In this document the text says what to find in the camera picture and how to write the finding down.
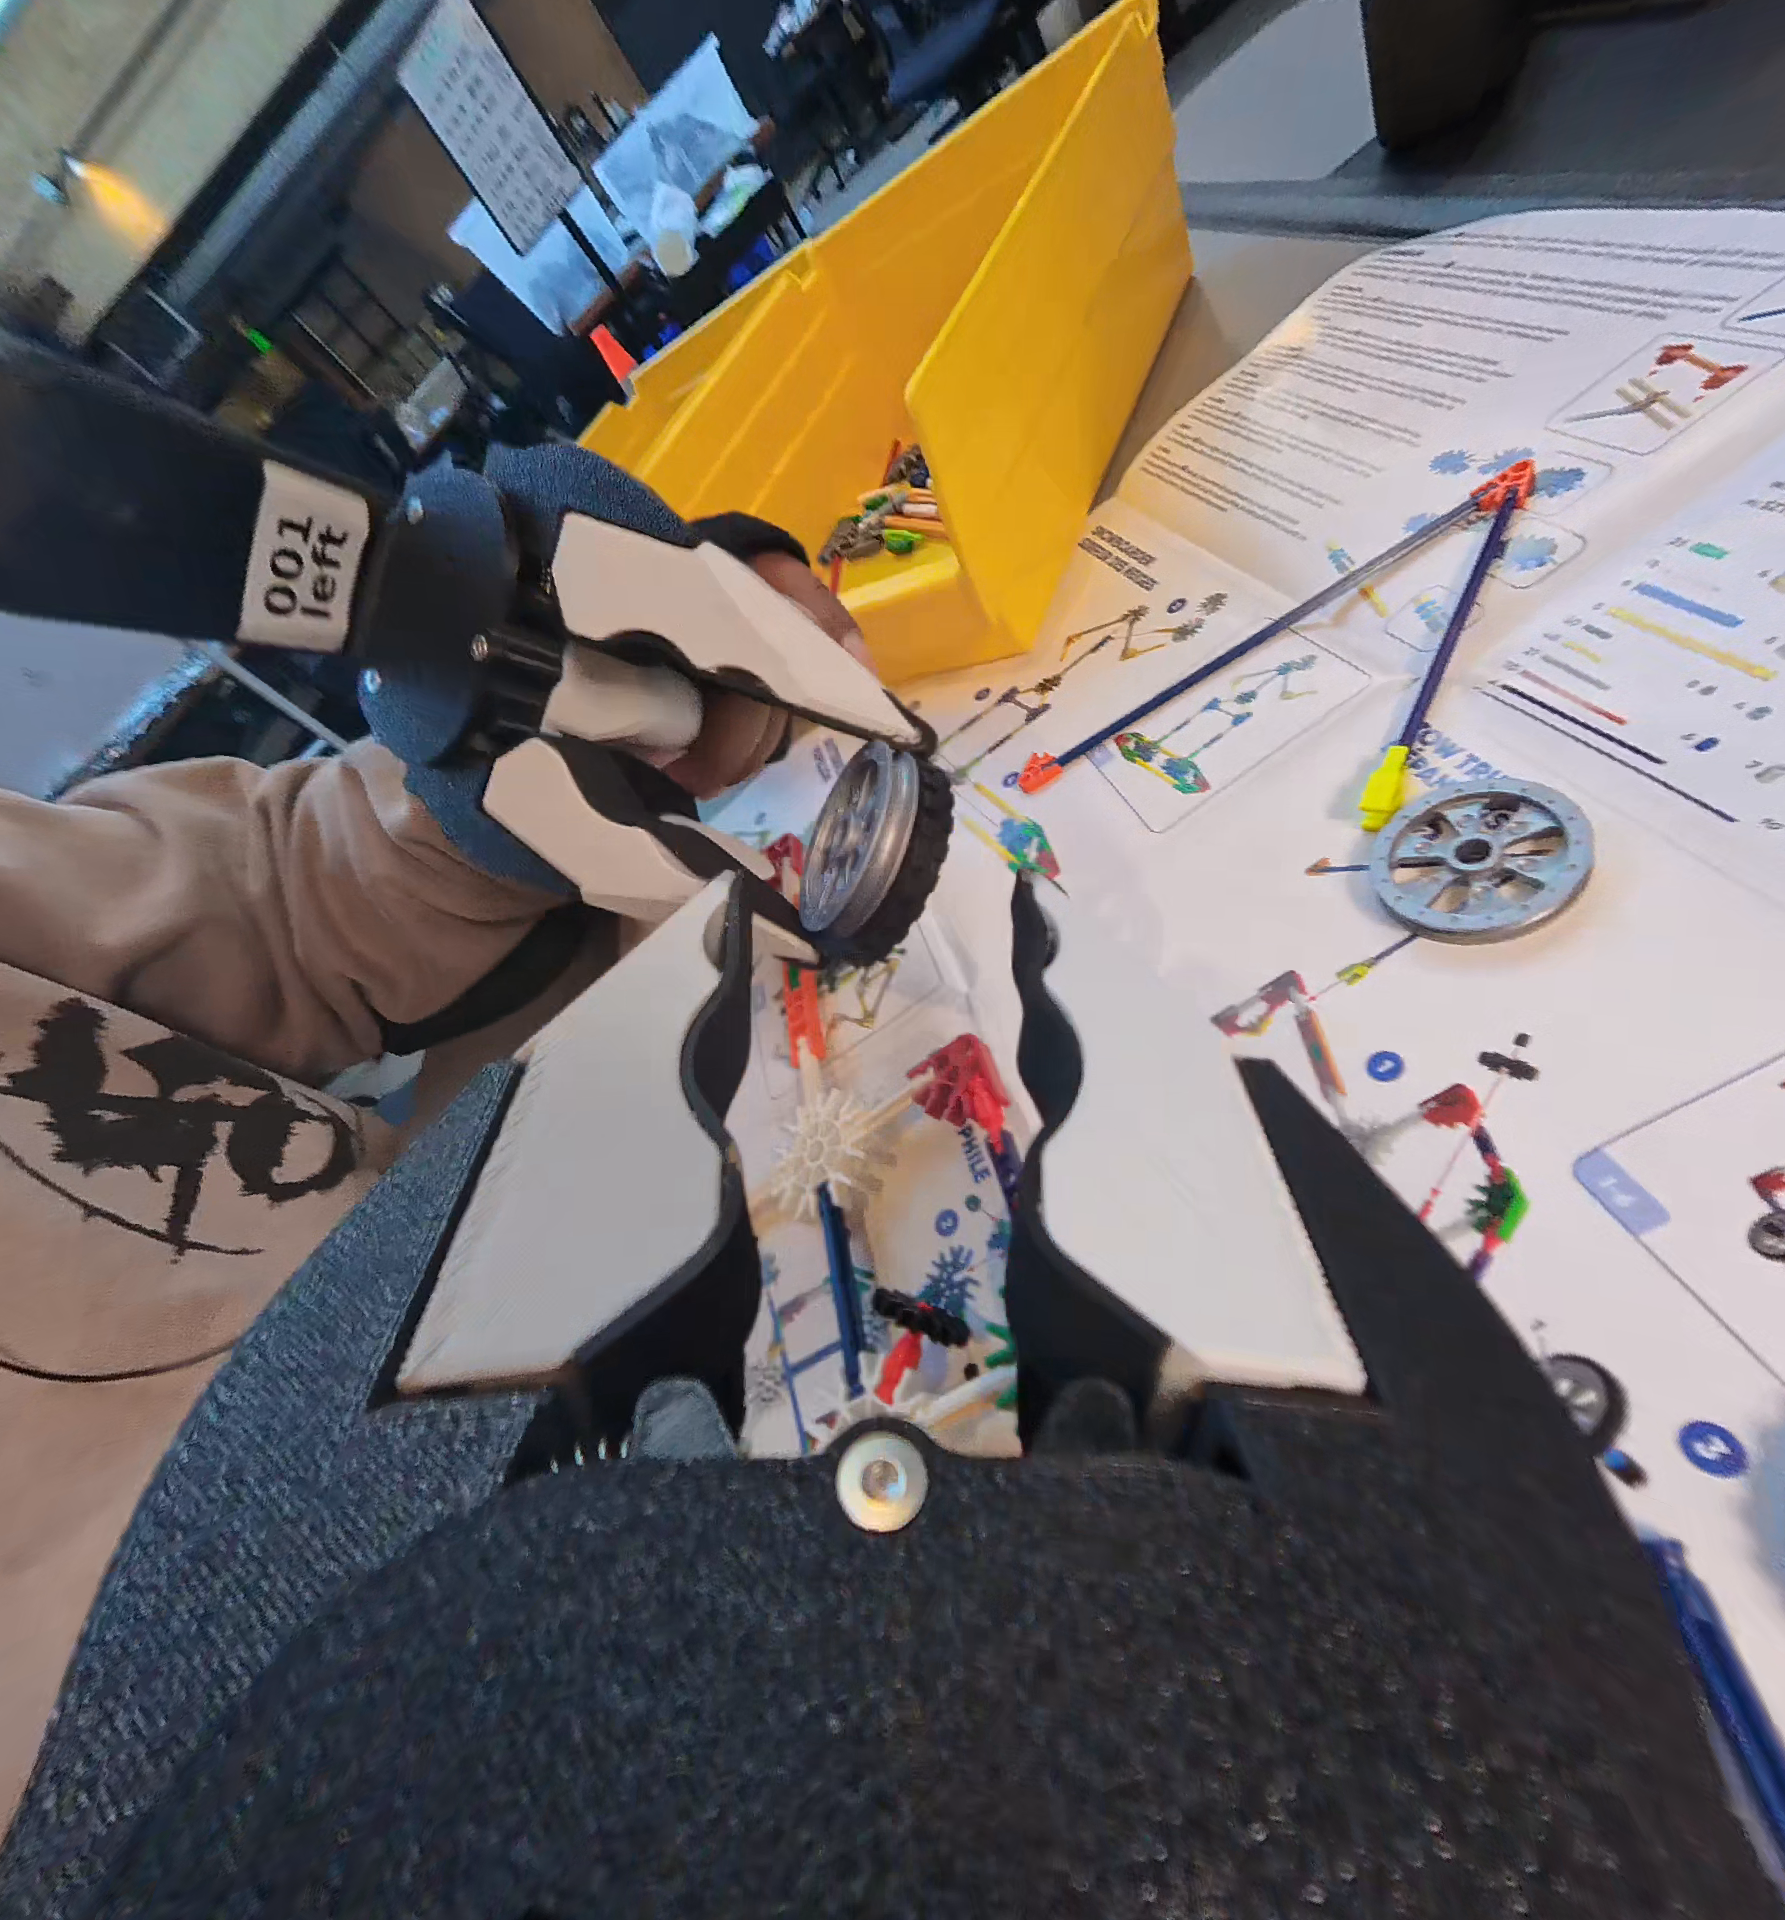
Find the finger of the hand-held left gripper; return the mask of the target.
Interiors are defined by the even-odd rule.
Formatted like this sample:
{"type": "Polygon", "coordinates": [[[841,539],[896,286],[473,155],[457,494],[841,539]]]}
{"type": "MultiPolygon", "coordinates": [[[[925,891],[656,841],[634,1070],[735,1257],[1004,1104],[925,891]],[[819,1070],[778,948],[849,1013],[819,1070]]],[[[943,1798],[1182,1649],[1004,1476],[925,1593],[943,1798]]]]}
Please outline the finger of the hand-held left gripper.
{"type": "Polygon", "coordinates": [[[489,820],[571,883],[579,901],[620,921],[659,927],[722,876],[750,876],[761,953],[819,957],[771,867],[748,845],[675,812],[655,812],[626,774],[626,757],[542,736],[495,757],[489,820]]]}
{"type": "Polygon", "coordinates": [[[614,660],[631,647],[694,686],[728,692],[905,753],[925,722],[809,613],[714,544],[672,544],[569,513],[549,561],[569,635],[614,660]]]}

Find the black power adapter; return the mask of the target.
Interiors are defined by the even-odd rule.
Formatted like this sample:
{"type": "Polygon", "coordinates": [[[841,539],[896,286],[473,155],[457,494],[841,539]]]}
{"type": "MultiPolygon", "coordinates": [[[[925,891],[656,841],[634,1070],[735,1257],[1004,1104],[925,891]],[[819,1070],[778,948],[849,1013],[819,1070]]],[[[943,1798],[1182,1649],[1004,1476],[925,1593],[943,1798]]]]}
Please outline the black power adapter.
{"type": "Polygon", "coordinates": [[[1403,155],[1475,121],[1524,72],[1525,4],[1362,4],[1377,141],[1403,155]]]}

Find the colourful rod and connector model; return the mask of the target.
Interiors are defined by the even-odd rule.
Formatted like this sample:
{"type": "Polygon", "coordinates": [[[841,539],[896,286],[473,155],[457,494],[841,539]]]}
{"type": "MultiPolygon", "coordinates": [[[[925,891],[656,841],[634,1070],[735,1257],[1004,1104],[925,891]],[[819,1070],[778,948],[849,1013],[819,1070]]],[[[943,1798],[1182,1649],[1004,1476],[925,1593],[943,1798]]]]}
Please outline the colourful rod and connector model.
{"type": "Polygon", "coordinates": [[[870,965],[753,977],[756,1089],[735,1104],[758,1237],[747,1458],[805,1459],[870,1418],[1019,1452],[1004,1303],[1029,1118],[928,908],[870,965]]]}

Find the person's left forearm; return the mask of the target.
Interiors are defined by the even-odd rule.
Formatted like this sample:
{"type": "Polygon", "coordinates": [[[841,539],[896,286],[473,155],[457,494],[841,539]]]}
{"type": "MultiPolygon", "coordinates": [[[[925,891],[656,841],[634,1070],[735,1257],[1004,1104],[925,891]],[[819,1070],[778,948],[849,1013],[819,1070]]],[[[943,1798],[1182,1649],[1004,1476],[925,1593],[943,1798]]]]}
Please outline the person's left forearm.
{"type": "Polygon", "coordinates": [[[429,1029],[563,901],[470,862],[398,757],[0,787],[0,964],[324,1083],[429,1029]]]}

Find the parts list instruction sheet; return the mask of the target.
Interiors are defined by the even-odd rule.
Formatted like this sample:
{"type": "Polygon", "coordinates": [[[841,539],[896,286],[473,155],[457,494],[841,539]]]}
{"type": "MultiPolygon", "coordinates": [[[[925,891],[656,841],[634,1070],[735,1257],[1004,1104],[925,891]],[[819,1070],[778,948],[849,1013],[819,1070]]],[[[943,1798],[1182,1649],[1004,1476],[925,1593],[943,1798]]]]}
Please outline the parts list instruction sheet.
{"type": "Polygon", "coordinates": [[[1785,906],[1785,431],[1568,588],[1483,693],[1785,906]]]}

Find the yellow plastic parts bin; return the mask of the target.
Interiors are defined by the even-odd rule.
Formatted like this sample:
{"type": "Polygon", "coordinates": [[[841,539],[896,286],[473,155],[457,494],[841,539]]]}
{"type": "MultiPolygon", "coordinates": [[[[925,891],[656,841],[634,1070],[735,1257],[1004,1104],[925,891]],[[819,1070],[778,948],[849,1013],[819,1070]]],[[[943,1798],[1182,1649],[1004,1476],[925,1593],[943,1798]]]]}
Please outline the yellow plastic parts bin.
{"type": "Polygon", "coordinates": [[[944,537],[851,561],[893,686],[1023,654],[1190,281],[1159,8],[1113,5],[635,370],[580,442],[819,553],[896,450],[944,537]]]}

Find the pile of colourful construction pieces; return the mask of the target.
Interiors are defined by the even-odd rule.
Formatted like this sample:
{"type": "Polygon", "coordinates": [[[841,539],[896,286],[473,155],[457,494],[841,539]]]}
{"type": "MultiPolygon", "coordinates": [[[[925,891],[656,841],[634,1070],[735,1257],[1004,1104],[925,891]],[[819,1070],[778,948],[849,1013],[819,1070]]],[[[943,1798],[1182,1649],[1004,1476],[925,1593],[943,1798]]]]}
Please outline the pile of colourful construction pieces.
{"type": "Polygon", "coordinates": [[[819,544],[815,571],[841,595],[849,573],[873,561],[915,561],[953,550],[944,509],[922,442],[893,442],[879,481],[855,494],[819,544]]]}

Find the person's left hand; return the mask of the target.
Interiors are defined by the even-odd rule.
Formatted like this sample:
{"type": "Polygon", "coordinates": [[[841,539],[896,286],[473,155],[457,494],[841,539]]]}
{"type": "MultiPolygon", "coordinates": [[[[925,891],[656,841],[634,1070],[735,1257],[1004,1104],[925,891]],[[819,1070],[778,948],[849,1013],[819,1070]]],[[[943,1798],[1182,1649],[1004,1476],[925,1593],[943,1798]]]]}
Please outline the person's left hand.
{"type": "Polygon", "coordinates": [[[694,802],[714,802],[774,764],[804,734],[800,717],[756,700],[710,692],[694,743],[665,761],[665,777],[694,802]]]}

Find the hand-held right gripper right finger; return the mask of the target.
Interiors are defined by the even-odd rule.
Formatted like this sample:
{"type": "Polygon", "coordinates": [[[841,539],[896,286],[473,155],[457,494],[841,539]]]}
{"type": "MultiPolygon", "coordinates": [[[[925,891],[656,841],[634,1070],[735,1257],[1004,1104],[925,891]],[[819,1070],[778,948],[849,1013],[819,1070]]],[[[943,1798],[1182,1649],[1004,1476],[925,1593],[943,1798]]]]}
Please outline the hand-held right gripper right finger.
{"type": "Polygon", "coordinates": [[[1368,1372],[1224,1040],[1074,901],[1010,896],[1019,1085],[1038,1118],[1003,1303],[1019,1437],[1104,1388],[1134,1442],[1211,1401],[1372,1411],[1368,1372]]]}

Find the person in beige hoodie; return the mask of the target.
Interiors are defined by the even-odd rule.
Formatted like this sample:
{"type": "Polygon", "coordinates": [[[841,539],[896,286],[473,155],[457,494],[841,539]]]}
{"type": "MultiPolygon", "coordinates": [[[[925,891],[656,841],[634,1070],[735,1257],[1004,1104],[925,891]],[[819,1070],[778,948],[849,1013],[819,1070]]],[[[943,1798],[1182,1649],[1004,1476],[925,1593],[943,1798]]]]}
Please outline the person in beige hoodie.
{"type": "Polygon", "coordinates": [[[464,953],[402,928],[61,983],[0,961],[0,1839],[134,1507],[398,1142],[324,1095],[464,953]]]}

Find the thick blue plastic rod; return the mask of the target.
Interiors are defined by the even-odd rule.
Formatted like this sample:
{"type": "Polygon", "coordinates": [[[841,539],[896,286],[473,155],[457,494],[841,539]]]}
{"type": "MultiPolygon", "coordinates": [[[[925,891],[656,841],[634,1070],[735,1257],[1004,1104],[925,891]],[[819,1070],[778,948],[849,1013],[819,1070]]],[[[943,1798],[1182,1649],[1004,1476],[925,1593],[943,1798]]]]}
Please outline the thick blue plastic rod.
{"type": "Polygon", "coordinates": [[[1750,1682],[1716,1601],[1690,1569],[1684,1542],[1642,1530],[1639,1546],[1697,1673],[1702,1721],[1729,1805],[1785,1903],[1785,1741],[1750,1682]]]}

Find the blue rods with small connectors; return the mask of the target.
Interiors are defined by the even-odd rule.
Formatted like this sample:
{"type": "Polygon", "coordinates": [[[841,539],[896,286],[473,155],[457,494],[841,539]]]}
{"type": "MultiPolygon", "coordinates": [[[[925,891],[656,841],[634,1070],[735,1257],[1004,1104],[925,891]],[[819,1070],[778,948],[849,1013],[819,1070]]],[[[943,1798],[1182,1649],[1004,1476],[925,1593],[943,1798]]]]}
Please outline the blue rods with small connectors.
{"type": "Polygon", "coordinates": [[[1356,595],[1359,588],[1367,588],[1375,581],[1384,579],[1390,571],[1405,566],[1414,556],[1423,553],[1436,539],[1447,539],[1451,535],[1464,531],[1470,523],[1481,523],[1483,539],[1470,562],[1470,571],[1464,579],[1460,598],[1455,600],[1455,608],[1447,615],[1447,626],[1443,629],[1436,654],[1431,658],[1427,675],[1417,686],[1407,717],[1397,737],[1384,747],[1384,757],[1372,769],[1359,796],[1362,830],[1363,833],[1384,830],[1397,816],[1397,808],[1403,799],[1407,796],[1411,749],[1428,719],[1428,710],[1436,700],[1436,692],[1444,675],[1451,672],[1451,660],[1455,658],[1455,649],[1470,622],[1470,613],[1479,601],[1479,591],[1489,571],[1494,567],[1494,562],[1503,558],[1512,518],[1524,513],[1525,505],[1530,503],[1536,493],[1536,481],[1538,481],[1538,468],[1533,459],[1520,459],[1512,465],[1494,471],[1473,493],[1468,493],[1466,501],[1457,503],[1455,509],[1423,520],[1423,527],[1411,531],[1405,539],[1394,541],[1384,553],[1372,556],[1363,566],[1337,575],[1324,588],[1320,588],[1300,604],[1291,608],[1287,613],[1271,618],[1269,622],[1263,622],[1263,629],[1253,630],[1252,635],[1244,635],[1241,642],[1228,647],[1215,660],[1206,660],[1201,668],[1190,671],[1189,675],[1172,680],[1169,686],[1157,689],[1146,702],[1114,717],[1109,726],[1096,727],[1096,734],[1070,743],[1067,749],[1063,749],[1055,757],[1050,753],[1029,757],[1023,761],[1023,769],[1019,772],[1019,792],[1038,796],[1042,790],[1063,779],[1067,768],[1096,753],[1096,749],[1108,747],[1118,734],[1130,730],[1135,722],[1151,717],[1157,710],[1190,693],[1195,686],[1216,677],[1228,668],[1237,666],[1241,660],[1252,658],[1253,652],[1278,642],[1280,635],[1287,635],[1291,630],[1304,629],[1311,618],[1333,611],[1339,600],[1356,595]]]}

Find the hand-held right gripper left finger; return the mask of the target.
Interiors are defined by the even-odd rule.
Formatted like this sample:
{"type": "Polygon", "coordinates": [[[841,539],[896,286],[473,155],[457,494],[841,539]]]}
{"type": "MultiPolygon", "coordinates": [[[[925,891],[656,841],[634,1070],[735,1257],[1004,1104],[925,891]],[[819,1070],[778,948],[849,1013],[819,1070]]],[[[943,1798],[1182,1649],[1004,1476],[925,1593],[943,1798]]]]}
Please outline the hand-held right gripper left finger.
{"type": "Polygon", "coordinates": [[[741,1432],[765,1282],[728,1118],[761,904],[748,872],[718,876],[527,1045],[398,1401],[558,1390],[575,1442],[614,1448],[646,1388],[689,1380],[741,1432]]]}

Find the large fold-out instruction sheet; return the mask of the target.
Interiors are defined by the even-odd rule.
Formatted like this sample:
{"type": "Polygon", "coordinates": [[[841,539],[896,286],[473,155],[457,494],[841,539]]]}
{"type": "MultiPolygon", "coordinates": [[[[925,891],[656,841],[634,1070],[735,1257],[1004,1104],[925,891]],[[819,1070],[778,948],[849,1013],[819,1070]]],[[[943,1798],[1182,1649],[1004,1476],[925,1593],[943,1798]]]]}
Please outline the large fold-out instruction sheet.
{"type": "Polygon", "coordinates": [[[1475,1373],[1498,1463],[1427,1520],[1333,1478],[1316,1418],[1263,1444],[1134,1646],[1182,1694],[1123,1718],[1061,1820],[1142,1847],[1067,1895],[1163,1915],[1759,1915],[1780,1904],[1639,1534],[1684,1542],[1785,1741],[1785,906],[1564,783],[1494,705],[1499,660],[1785,431],[1785,213],[1525,213],[1330,278],[1157,434],[1038,638],[928,675],[966,830],[1057,883],[1275,1066],[1457,1263],[1407,1339],[1489,1305],[1559,1444],[1475,1373]],[[1588,820],[1584,901],[1436,944],[1368,892],[1359,796],[1407,717],[1483,527],[1436,539],[1108,747],[1061,753],[1533,459],[1407,796],[1544,783],[1588,820]],[[1108,1802],[1108,1789],[1126,1789],[1108,1802]]]}

